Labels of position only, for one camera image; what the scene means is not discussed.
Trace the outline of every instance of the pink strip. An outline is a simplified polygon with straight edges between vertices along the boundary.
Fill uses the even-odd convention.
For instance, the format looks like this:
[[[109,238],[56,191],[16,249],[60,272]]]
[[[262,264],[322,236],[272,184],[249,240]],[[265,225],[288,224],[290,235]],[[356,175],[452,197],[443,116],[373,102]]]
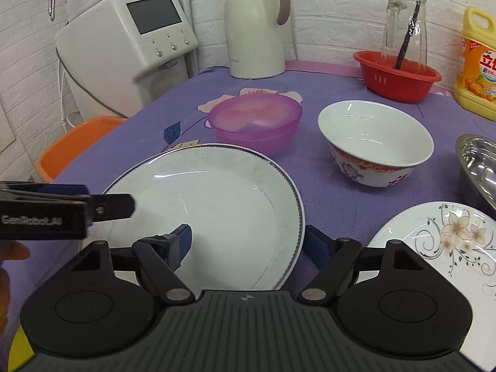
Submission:
[[[361,69],[358,66],[349,66],[345,64],[333,64],[333,63],[321,63],[320,61],[306,61],[306,60],[286,61],[286,70],[305,71],[308,73],[346,75],[348,77],[360,78],[360,79],[363,78],[361,76]],[[436,84],[432,86],[430,93],[452,96],[452,90]]]

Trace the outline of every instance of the stainless steel bowl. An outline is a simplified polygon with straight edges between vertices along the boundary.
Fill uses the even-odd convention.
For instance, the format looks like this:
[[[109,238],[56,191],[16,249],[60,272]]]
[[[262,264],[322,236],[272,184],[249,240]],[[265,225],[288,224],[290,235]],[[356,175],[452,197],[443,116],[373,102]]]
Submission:
[[[460,193],[465,203],[496,219],[496,143],[477,134],[456,140],[461,164]]]

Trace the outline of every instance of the black straw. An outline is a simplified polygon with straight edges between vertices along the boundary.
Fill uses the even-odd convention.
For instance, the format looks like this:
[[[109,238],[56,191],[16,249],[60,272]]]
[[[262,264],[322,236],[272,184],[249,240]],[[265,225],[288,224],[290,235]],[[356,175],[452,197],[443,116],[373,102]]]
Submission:
[[[408,30],[406,31],[405,39],[403,39],[400,53],[398,54],[398,58],[396,59],[396,65],[394,66],[396,70],[399,70],[401,68],[401,64],[403,63],[403,59],[405,58],[406,50],[408,49],[408,43],[410,42],[410,36],[413,33],[413,29],[415,28],[415,24],[417,23],[417,17],[419,16],[420,4],[421,0],[417,0],[415,11],[413,12],[413,17],[408,24]]]

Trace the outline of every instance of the human hand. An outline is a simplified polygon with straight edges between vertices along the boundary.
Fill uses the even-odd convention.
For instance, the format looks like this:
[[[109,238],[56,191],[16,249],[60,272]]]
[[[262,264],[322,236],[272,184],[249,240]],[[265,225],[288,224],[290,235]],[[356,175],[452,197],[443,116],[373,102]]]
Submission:
[[[25,260],[29,258],[29,249],[19,242],[11,242],[6,247],[4,260]],[[7,272],[0,268],[0,335],[3,336],[7,327],[8,305],[11,301],[10,278]]]

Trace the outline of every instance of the display screen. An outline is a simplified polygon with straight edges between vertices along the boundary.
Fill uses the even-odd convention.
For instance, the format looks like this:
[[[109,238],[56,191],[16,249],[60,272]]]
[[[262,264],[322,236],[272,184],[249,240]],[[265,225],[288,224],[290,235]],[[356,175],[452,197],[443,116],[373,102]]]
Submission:
[[[172,0],[140,0],[127,4],[140,34],[181,22]]]

